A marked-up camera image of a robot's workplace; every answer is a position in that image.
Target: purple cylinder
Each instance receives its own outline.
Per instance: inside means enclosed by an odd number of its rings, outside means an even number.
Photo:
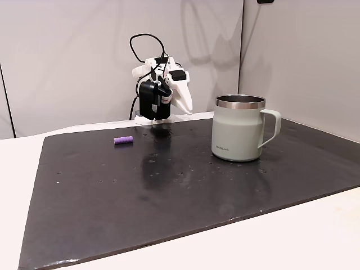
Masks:
[[[114,138],[114,144],[118,145],[120,143],[128,143],[133,142],[133,136]]]

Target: table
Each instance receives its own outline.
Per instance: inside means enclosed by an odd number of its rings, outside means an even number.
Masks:
[[[211,112],[174,121],[211,118]],[[2,269],[17,269],[43,139],[67,132],[131,127],[81,125],[0,141]],[[73,265],[92,269],[358,269],[360,188],[128,253]]]

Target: black mat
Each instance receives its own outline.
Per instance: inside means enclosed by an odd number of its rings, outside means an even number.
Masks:
[[[260,159],[230,163],[212,156],[211,129],[209,119],[47,137],[19,268],[86,262],[360,184],[360,144],[283,120]],[[121,136],[134,144],[114,147]]]

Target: black cable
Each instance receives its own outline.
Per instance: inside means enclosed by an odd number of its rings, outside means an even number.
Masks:
[[[164,66],[164,70],[163,70],[163,78],[164,78],[164,80],[165,80],[165,71],[166,71],[166,69],[167,69],[167,64],[168,64],[168,62],[169,62],[169,55],[168,55],[167,53],[165,53],[165,54],[166,54],[167,60],[166,60],[166,63],[165,63],[165,66]]]
[[[161,53],[160,61],[159,61],[159,63],[155,66],[155,68],[154,68],[154,69],[151,68],[151,70],[150,70],[148,73],[146,73],[144,76],[141,76],[141,77],[139,78],[139,80],[137,80],[137,83],[136,83],[136,86],[135,86],[136,97],[134,98],[133,103],[132,103],[132,106],[131,106],[130,118],[129,118],[129,120],[131,120],[131,118],[132,118],[132,114],[133,114],[133,110],[134,110],[134,105],[135,105],[136,99],[139,97],[139,93],[138,93],[138,91],[137,91],[137,88],[138,88],[138,85],[139,85],[140,80],[143,79],[143,78],[145,78],[146,76],[150,75],[154,70],[156,70],[156,69],[160,66],[160,64],[161,64],[161,62],[163,61],[164,56],[165,56],[165,54],[166,54],[164,45],[163,45],[163,43],[161,42],[161,40],[160,40],[158,37],[156,37],[156,36],[154,36],[154,35],[152,35],[152,34],[147,34],[147,33],[142,33],[142,34],[133,35],[133,36],[130,38],[130,41],[129,41],[129,43],[130,43],[130,48],[131,48],[131,50],[133,51],[136,59],[137,59],[139,62],[145,63],[145,61],[140,60],[140,58],[139,58],[139,57],[137,56],[137,54],[135,53],[135,50],[134,50],[133,44],[132,44],[132,40],[133,40],[134,38],[143,37],[143,36],[148,36],[148,37],[155,38],[155,39],[160,43],[161,49],[163,50],[163,52]]]
[[[13,137],[16,138],[15,127],[14,127],[14,123],[13,123],[13,121],[12,121],[12,116],[11,116],[9,99],[7,98],[7,93],[6,93],[6,88],[5,88],[4,76],[3,76],[3,74],[2,74],[1,63],[0,63],[0,76],[1,76],[1,78],[2,78],[2,85],[4,86],[5,99],[6,99],[6,104],[7,104],[7,110],[9,111],[10,123],[11,123],[11,128],[12,128],[12,134],[13,134]]]
[[[129,120],[131,120],[131,118],[133,118],[133,110],[134,110],[134,105],[135,105],[136,99],[137,99],[137,96],[134,98],[133,104],[131,105]]]

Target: white mug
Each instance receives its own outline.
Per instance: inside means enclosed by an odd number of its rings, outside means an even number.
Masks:
[[[275,132],[263,142],[265,117],[275,116]],[[265,98],[245,94],[217,97],[211,150],[219,158],[250,161],[260,157],[262,146],[280,133],[281,114],[265,109]]]

